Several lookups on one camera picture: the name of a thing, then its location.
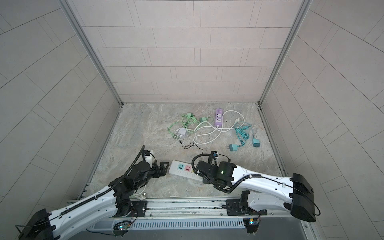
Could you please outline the white multicolour power strip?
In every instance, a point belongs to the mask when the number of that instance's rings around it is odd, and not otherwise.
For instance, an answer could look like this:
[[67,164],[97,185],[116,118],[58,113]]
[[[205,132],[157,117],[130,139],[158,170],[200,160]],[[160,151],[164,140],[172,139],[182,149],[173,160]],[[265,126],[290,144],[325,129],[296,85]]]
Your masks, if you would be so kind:
[[188,178],[200,182],[203,181],[202,177],[195,174],[191,164],[180,162],[177,160],[172,161],[169,168],[169,173],[183,178]]

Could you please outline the white charger with black cable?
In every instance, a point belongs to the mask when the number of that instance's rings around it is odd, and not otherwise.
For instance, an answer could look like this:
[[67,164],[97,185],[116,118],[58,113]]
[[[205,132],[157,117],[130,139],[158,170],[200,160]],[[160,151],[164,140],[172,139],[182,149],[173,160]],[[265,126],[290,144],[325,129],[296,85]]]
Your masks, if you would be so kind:
[[151,150],[144,150],[144,159],[150,165],[150,167],[152,167],[155,161],[153,152]]

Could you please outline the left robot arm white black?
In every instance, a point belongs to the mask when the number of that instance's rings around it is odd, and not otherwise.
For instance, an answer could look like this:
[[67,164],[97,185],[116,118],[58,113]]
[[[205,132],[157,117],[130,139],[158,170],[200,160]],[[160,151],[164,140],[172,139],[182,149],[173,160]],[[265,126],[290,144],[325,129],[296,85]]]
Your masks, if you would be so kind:
[[67,240],[105,218],[136,220],[141,208],[131,196],[150,179],[167,174],[168,162],[150,165],[140,161],[97,193],[67,207],[36,212],[26,225],[17,225],[20,240]]

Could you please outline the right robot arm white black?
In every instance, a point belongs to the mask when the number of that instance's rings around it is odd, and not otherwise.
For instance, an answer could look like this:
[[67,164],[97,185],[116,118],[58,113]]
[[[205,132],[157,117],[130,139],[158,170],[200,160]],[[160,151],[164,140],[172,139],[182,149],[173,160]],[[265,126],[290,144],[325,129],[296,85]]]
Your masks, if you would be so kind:
[[286,209],[293,217],[305,222],[314,223],[321,215],[315,204],[314,189],[300,174],[277,177],[253,172],[230,162],[221,162],[217,166],[200,160],[195,165],[195,160],[191,163],[195,174],[223,193],[230,194],[236,188],[242,188],[268,194],[280,201],[277,203],[279,209]]

